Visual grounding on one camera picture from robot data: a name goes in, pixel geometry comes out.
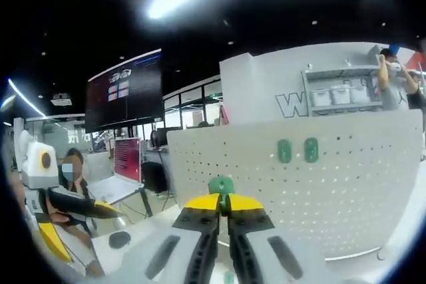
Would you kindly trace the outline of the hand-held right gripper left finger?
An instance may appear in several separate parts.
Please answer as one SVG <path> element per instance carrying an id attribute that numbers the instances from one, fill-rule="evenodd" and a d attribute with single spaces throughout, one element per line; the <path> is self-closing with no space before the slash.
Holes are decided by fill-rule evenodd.
<path id="1" fill-rule="evenodd" d="M 218 255 L 220 194 L 190 200 L 172 226 L 124 254 L 110 283 L 209 283 Z"/>

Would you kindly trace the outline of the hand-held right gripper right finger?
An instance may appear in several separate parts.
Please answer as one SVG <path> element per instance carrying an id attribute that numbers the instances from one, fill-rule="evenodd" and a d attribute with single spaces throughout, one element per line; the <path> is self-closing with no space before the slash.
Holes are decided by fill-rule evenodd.
<path id="1" fill-rule="evenodd" d="M 274 225 L 254 198 L 226 198 L 230 255 L 240 283 L 339 283 L 324 258 Z"/>

